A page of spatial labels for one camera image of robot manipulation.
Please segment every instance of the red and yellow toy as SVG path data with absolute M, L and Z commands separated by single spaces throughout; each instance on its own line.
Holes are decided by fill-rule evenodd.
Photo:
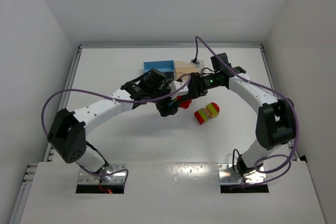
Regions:
M 215 118 L 219 114 L 219 107 L 216 103 L 209 103 L 205 109 L 197 110 L 194 115 L 200 124 L 209 121 L 210 118 Z

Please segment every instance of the white tabletop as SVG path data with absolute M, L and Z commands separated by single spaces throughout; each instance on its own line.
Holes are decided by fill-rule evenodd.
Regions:
M 258 48 L 215 51 L 226 52 L 233 66 L 269 85 Z M 110 94 L 140 75 L 143 61 L 189 62 L 194 52 L 194 48 L 84 49 L 72 87 Z M 206 67 L 211 67 L 210 56 L 200 50 Z M 67 108 L 81 108 L 97 99 L 72 93 Z M 199 125 L 194 112 L 210 102 L 219 105 L 219 116 Z M 241 153 L 248 149 L 255 125 L 254 111 L 226 88 L 210 90 L 189 109 L 166 118 L 152 104 L 120 114 L 92 131 L 87 140 L 108 161 L 127 163 L 130 175 L 124 194 L 75 194 L 79 167 L 55 155 L 53 162 L 38 165 L 21 223 L 324 223 L 305 162 L 294 162 L 286 176 L 269 183 L 269 193 L 220 193 L 217 163 L 229 162 L 234 148 Z M 276 150 L 288 152 L 287 146 Z M 282 161 L 266 161 L 265 168 Z
M 226 52 L 233 66 L 243 67 L 250 77 L 269 85 L 259 48 L 216 48 Z M 84 49 L 73 88 L 111 94 L 125 82 L 142 74 L 144 61 L 179 60 L 190 62 L 194 48 Z M 211 54 L 201 49 L 199 59 L 212 68 Z M 72 93 L 68 110 L 89 105 L 99 98 Z M 219 116 L 199 125 L 194 112 L 210 102 L 220 107 Z M 255 140 L 257 116 L 236 94 L 226 88 L 209 90 L 187 110 L 160 117 L 154 104 L 122 113 L 93 130 L 87 140 L 115 162 L 225 162 L 234 148 L 244 152 Z

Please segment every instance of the white wall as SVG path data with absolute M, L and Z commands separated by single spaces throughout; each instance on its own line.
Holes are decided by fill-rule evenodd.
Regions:
M 300 154 L 328 223 L 336 223 L 336 0 L 288 0 L 266 42 L 280 91 L 301 122 Z
M 27 163 L 43 159 L 41 108 L 64 87 L 74 50 L 44 0 L 0 0 L 0 31 L 0 223 L 7 223 Z
M 286 0 L 46 0 L 81 42 L 261 42 Z

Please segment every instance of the rectangular opening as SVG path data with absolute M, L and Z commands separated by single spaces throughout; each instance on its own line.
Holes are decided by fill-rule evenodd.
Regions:
M 124 186 L 77 185 L 76 194 L 124 194 Z
M 232 188 L 232 186 L 220 187 L 221 194 L 255 194 L 255 193 L 269 193 L 267 185 L 249 186 L 243 188 Z

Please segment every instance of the metal frame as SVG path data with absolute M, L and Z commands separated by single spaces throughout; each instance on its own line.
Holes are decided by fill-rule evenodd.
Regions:
M 202 44 L 198 44 L 200 48 L 205 48 Z M 262 48 L 260 43 L 209 43 L 212 48 Z M 195 43 L 98 43 L 98 44 L 81 44 L 80 49 L 83 48 L 190 48 L 195 47 Z
M 273 76 L 272 76 L 272 73 L 271 73 L 271 70 L 270 70 L 270 67 L 269 67 L 269 64 L 268 64 L 268 60 L 267 60 L 267 57 L 266 57 L 266 54 L 265 54 L 264 47 L 261 44 L 256 44 L 256 43 L 251 43 L 251 44 L 212 43 L 211 44 L 210 43 L 209 45 L 213 48 L 219 48 L 219 47 L 222 47 L 222 48 L 259 48 L 260 52 L 261 52 L 261 55 L 262 55 L 262 58 L 263 58 L 263 61 L 264 61 L 267 76 L 268 76 L 268 79 L 270 81 L 270 85 L 273 89 L 277 90 L 274 79 L 273 79 Z M 68 75 L 68 78 L 67 78 L 67 81 L 66 81 L 66 84 L 65 84 L 65 89 L 69 89 L 73 85 L 73 81 L 75 79 L 75 75 L 76 75 L 78 63 L 79 63 L 79 60 L 80 60 L 81 52 L 82 52 L 82 49 L 84 49 L 84 48 L 92 48 L 92 49 L 93 48 L 189 48 L 189 47 L 194 47 L 194 46 L 195 46 L 194 43 L 176 43 L 176 44 L 172 44 L 172 43 L 167 43 L 167 44 L 165 44 L 165 43 L 158 43 L 158 44 L 156 44 L 156 43 L 154 43 L 154 44 L 81 44 L 77 48 L 77 50 L 75 51 L 75 54 L 74 54 L 74 57 L 73 57 L 74 59 L 72 61 L 70 72 L 69 72 L 69 75 Z M 67 106 L 69 96 L 70 96 L 69 92 L 63 93 L 63 95 L 61 97 L 61 102 L 60 102 L 60 105 L 59 105 L 59 108 L 58 108 L 59 110 L 65 108 Z M 53 160 L 52 158 L 54 156 L 54 152 L 55 152 L 54 148 L 52 148 L 52 146 L 50 144 L 48 144 L 48 147 L 46 149 L 46 153 L 45 153 L 45 157 L 44 157 L 43 161 L 44 162 L 51 162 Z M 298 161 L 300 160 L 298 158 L 297 153 L 295 153 L 295 160 L 298 160 Z M 26 201 L 27 201 L 27 198 L 28 198 L 28 194 L 29 194 L 30 188 L 32 186 L 31 184 L 33 182 L 33 177 L 34 177 L 32 175 L 27 175 L 27 176 L 30 176 L 29 180 L 31 180 L 31 181 L 28 181 L 28 182 L 23 181 L 21 189 L 19 191 L 19 195 L 18 195 L 17 200 L 16 200 L 15 207 L 14 207 L 13 212 L 12 212 L 11 219 L 9 221 L 9 224 L 19 224 L 19 222 L 21 220 L 21 217 L 22 217 L 25 205 L 26 205 Z
M 21 221 L 36 169 L 37 164 L 28 164 L 9 224 L 19 224 Z

